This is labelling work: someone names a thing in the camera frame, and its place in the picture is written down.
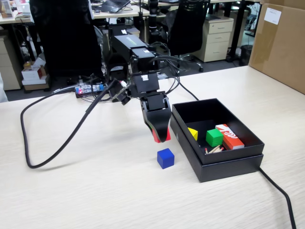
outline green cube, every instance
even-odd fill
[[[211,147],[221,145],[223,143],[224,135],[217,129],[206,132],[206,141]]]

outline office desk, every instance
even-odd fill
[[[235,2],[235,1],[240,1],[240,0],[211,0],[211,3],[225,3],[225,2]],[[178,6],[179,3],[166,3],[166,2],[159,2],[158,6]]]
[[[136,17],[139,15],[140,8],[136,5],[129,6],[132,8],[132,10],[126,10],[120,11],[118,13],[105,13],[101,12],[99,14],[94,13],[94,19],[102,19],[102,18],[126,18],[126,17]],[[149,11],[142,9],[143,10],[143,16],[148,16]],[[24,23],[24,22],[31,22],[30,19],[15,19],[15,18],[9,18],[9,19],[4,19],[0,16],[0,24],[15,24],[15,23]]]
[[[132,10],[129,10],[126,8],[126,10],[122,10],[117,13],[105,13],[101,12],[99,14],[94,14],[94,19],[101,19],[101,18],[126,18],[126,17],[136,17],[139,16],[140,8],[136,5],[128,6],[132,8]],[[149,11],[142,9],[143,16],[149,16]]]
[[[15,19],[17,14],[18,14],[18,12],[17,12],[17,10],[15,10],[13,12],[13,18],[2,18],[2,16],[0,15],[0,25],[1,24],[15,24],[15,23],[31,22],[30,18]]]
[[[161,80],[161,89],[172,82]],[[217,97],[265,143],[262,168],[290,195],[305,228],[305,95],[248,66],[181,82],[200,99]],[[153,141],[137,99],[98,104],[57,158],[29,169],[20,113],[36,100],[0,104],[2,228],[290,228],[284,196],[259,172],[199,183],[172,131],[171,141]],[[169,101],[193,98],[179,86]],[[26,112],[33,163],[63,144],[88,106],[71,93]],[[165,148],[175,165],[162,170],[157,151]]]

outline black cable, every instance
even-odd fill
[[[288,196],[288,194],[282,190],[261,168],[259,168],[259,171],[263,174],[263,176],[274,186],[277,188],[277,190],[279,190],[284,197],[286,198],[287,201],[287,205],[288,205],[288,211],[289,211],[289,217],[290,217],[290,222],[291,222],[291,227],[292,229],[296,229],[296,225],[295,225],[295,218],[294,218],[294,213],[292,211],[292,205],[291,205],[291,201],[290,198]]]
[[[27,140],[27,135],[25,132],[25,127],[24,127],[24,121],[23,121],[23,115],[26,112],[26,110],[28,110],[31,106],[41,102],[42,100],[45,100],[53,95],[56,94],[60,94],[60,93],[54,93],[54,94],[50,94],[46,97],[43,97],[33,103],[31,103],[30,105],[28,105],[26,108],[23,109],[23,111],[21,112],[20,115],[20,122],[21,122],[21,128],[22,128],[22,133],[23,133],[23,140],[24,140],[24,149],[25,149],[25,159],[27,162],[28,167],[30,168],[39,168],[41,166],[44,166],[45,164],[49,163],[50,161],[52,161],[66,146],[67,144],[72,140],[72,138],[75,136],[75,134],[77,133],[77,131],[79,130],[79,128],[81,127],[81,125],[83,124],[83,122],[86,120],[86,118],[88,117],[88,115],[90,114],[90,112],[93,110],[93,108],[96,106],[96,104],[99,102],[99,100],[101,98],[103,98],[103,96],[110,90],[110,88],[112,88],[114,86],[114,84],[116,83],[116,81],[112,81],[111,84],[102,92],[100,93],[96,99],[90,104],[90,106],[88,107],[88,109],[86,110],[85,115],[82,117],[82,119],[80,120],[80,122],[77,124],[76,128],[73,130],[73,132],[71,133],[71,135],[68,137],[68,139],[64,142],[64,144],[52,155],[50,156],[47,160],[45,160],[44,162],[38,164],[38,165],[32,165],[31,164],[31,160],[29,157],[29,146],[28,146],[28,140]]]
[[[232,61],[233,65],[235,66],[235,68],[237,68],[238,66],[235,65],[234,61]]]
[[[184,87],[181,82],[179,84],[184,90],[186,90],[189,94],[191,94],[192,97],[194,97],[197,101],[199,100],[192,92],[190,92],[186,87]]]
[[[123,9],[121,9],[121,11],[131,11],[131,10],[133,10],[133,9],[128,6],[125,6]]]

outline yellow cube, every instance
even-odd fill
[[[194,129],[191,129],[191,128],[188,128],[188,129],[191,132],[191,134],[193,135],[193,137],[195,138],[195,140],[197,141],[197,139],[198,139],[198,131],[194,130]]]

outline drawer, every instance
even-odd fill
[[[9,67],[9,66],[12,66],[9,55],[0,54],[0,67]]]
[[[206,45],[204,62],[224,60],[227,56],[229,42],[210,43]]]
[[[210,23],[209,24],[209,34],[221,33],[221,32],[231,32],[232,28],[233,28],[233,21]]]
[[[3,80],[4,90],[16,90],[21,88],[21,80],[17,79],[12,66],[0,67],[0,73]]]
[[[5,44],[3,41],[0,41],[0,54],[7,54],[8,52],[6,51]]]
[[[208,34],[206,43],[228,42],[230,40],[230,36],[230,32]]]

